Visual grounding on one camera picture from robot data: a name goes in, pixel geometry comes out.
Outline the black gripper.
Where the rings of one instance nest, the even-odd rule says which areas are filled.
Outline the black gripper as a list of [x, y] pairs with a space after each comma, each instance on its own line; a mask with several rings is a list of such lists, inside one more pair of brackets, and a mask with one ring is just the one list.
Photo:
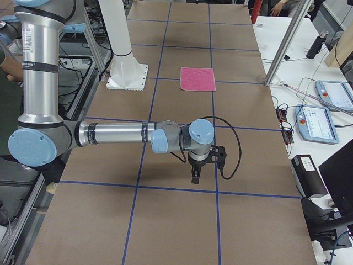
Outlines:
[[188, 157], [188, 162], [190, 163], [190, 165], [192, 166], [192, 179], [191, 182], [192, 184], [198, 184], [199, 183], [199, 179], [200, 179], [200, 170], [199, 168], [203, 167], [206, 162], [204, 160], [199, 161], [199, 160], [195, 160], [192, 157]]

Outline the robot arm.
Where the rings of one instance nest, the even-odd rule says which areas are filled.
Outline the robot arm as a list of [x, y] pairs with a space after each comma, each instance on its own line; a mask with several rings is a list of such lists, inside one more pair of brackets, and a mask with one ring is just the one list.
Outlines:
[[149, 142], [155, 153], [186, 151], [191, 181], [199, 182], [201, 167], [216, 154], [215, 130], [205, 119], [178, 126], [173, 121], [88, 124], [59, 116], [59, 34], [67, 25], [85, 23], [83, 1], [15, 1], [14, 13], [22, 25], [24, 72], [24, 110], [8, 140], [17, 161], [41, 167], [76, 147]]

